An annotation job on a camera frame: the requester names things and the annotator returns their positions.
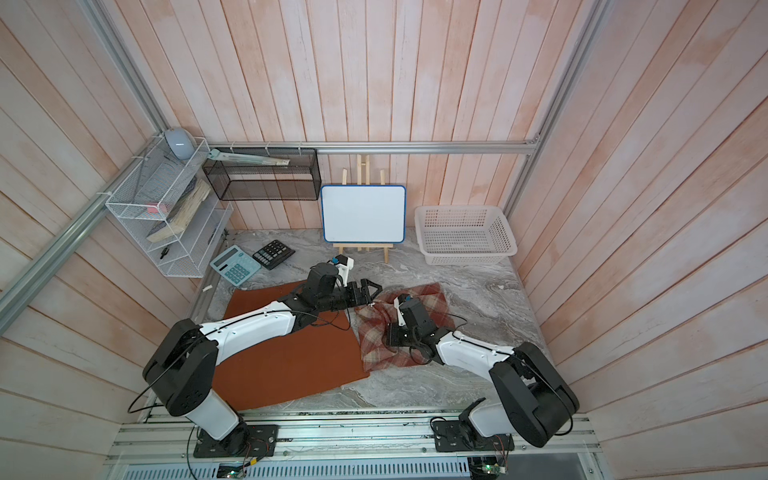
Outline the red plaid skirt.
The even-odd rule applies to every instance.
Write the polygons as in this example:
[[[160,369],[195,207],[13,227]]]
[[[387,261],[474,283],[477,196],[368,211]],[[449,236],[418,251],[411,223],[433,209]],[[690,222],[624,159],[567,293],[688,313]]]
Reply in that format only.
[[[372,305],[355,309],[360,320],[359,343],[363,369],[366,372],[394,367],[412,367],[431,362],[423,347],[400,347],[389,342],[390,325],[393,325],[393,328],[398,327],[394,302],[402,294],[419,299],[437,327],[455,328],[454,319],[449,315],[449,303],[440,283],[384,290]]]

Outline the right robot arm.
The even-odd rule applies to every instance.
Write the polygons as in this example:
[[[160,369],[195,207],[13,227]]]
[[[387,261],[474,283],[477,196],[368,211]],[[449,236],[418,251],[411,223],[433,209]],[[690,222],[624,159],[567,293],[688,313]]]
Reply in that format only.
[[[579,400],[536,345],[494,345],[440,327],[410,295],[397,297],[394,307],[397,321],[386,328],[387,346],[415,350],[421,360],[460,368],[493,384],[496,401],[481,398],[459,417],[458,434],[469,448],[477,440],[512,433],[541,448],[571,432]]]

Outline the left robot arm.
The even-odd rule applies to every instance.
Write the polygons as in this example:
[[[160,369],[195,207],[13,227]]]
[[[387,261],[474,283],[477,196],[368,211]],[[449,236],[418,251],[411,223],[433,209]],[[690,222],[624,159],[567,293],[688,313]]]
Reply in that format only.
[[[296,290],[264,307],[216,322],[176,322],[143,369],[148,389],[174,417],[192,421],[220,446],[239,452],[250,439],[242,416],[213,389],[216,368],[264,341],[298,332],[324,312],[369,305],[383,287],[350,281],[353,260],[340,255],[314,265]]]

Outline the rust orange skirt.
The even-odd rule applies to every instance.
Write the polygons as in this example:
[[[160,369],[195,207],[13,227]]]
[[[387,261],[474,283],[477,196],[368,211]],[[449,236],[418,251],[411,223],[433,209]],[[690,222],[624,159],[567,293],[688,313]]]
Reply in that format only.
[[[273,406],[366,379],[361,349],[345,312],[321,315],[296,333],[269,339],[216,368],[213,389],[233,409]]]

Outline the black calculator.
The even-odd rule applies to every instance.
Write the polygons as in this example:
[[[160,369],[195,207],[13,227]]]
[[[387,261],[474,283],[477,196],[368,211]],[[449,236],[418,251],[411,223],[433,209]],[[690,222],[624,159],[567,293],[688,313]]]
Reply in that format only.
[[[273,270],[290,258],[295,250],[279,240],[273,240],[252,254],[252,258],[267,270]]]

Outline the white plastic basket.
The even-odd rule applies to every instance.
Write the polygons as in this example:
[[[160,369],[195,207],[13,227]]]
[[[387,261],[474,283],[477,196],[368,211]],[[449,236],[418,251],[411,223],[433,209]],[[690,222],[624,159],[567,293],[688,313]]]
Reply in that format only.
[[[495,206],[420,206],[415,231],[429,265],[494,265],[517,253],[508,220]]]

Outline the teal calculator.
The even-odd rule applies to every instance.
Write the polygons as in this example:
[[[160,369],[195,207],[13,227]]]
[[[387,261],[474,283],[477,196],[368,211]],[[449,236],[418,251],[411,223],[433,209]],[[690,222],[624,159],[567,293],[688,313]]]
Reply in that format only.
[[[239,246],[233,245],[211,260],[211,268],[233,286],[239,288],[262,266]]]

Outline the book on shelf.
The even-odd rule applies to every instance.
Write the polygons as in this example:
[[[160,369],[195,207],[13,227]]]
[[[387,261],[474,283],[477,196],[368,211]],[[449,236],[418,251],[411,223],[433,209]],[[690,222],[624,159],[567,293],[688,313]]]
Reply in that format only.
[[[204,180],[193,178],[164,221],[159,221],[149,231],[147,240],[158,243],[171,237],[180,237],[211,193],[211,187]]]

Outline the pale green ruler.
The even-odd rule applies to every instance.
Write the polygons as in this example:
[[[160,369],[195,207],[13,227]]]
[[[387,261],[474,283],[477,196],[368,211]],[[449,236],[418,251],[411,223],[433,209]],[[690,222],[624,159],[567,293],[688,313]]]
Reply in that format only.
[[[219,149],[212,149],[209,151],[207,158],[215,162],[234,162],[256,166],[289,166],[290,160],[283,158],[267,157],[254,154],[241,154],[234,152],[221,151]]]

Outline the grey computer mouse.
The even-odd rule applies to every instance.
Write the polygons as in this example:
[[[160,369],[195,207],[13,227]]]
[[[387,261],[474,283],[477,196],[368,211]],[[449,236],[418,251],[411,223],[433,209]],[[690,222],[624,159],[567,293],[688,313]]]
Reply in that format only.
[[[183,128],[172,128],[164,132],[164,138],[171,152],[179,160],[186,162],[197,149],[194,137]]]

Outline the white board blue frame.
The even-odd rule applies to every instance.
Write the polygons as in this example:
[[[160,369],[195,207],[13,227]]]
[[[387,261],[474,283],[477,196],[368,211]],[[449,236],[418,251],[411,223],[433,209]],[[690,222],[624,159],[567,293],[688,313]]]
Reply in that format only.
[[[323,237],[329,243],[396,244],[405,240],[402,185],[324,185]]]

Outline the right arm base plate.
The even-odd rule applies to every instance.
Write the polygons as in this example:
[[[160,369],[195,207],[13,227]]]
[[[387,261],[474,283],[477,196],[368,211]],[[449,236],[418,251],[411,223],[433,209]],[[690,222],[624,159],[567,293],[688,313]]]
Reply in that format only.
[[[437,452],[507,453],[514,450],[514,442],[510,435],[482,437],[468,421],[447,420],[438,416],[433,417],[429,425]]]

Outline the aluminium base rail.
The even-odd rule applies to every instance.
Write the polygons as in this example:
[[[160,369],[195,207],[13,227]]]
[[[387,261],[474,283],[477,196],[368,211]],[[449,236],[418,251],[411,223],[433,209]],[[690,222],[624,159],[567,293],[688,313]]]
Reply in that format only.
[[[276,425],[274,460],[326,460],[433,456],[431,420],[454,420],[457,410],[253,411],[250,425]],[[183,417],[151,414],[125,424],[107,454],[108,465],[176,463],[193,449],[194,424]]]

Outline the black mesh wall basket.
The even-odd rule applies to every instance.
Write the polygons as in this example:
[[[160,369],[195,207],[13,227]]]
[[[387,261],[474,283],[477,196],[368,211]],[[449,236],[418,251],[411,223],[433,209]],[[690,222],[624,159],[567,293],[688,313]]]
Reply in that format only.
[[[256,166],[215,162],[208,158],[203,172],[224,201],[314,201],[322,177],[317,152],[309,148],[228,147],[221,151],[289,159],[289,166]]]

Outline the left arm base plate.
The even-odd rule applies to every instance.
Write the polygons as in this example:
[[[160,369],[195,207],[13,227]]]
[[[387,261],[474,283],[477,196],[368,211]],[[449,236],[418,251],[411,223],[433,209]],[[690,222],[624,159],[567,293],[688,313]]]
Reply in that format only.
[[[241,423],[222,440],[215,440],[204,430],[197,434],[194,458],[256,458],[272,457],[275,452],[279,426],[276,424],[247,425]]]

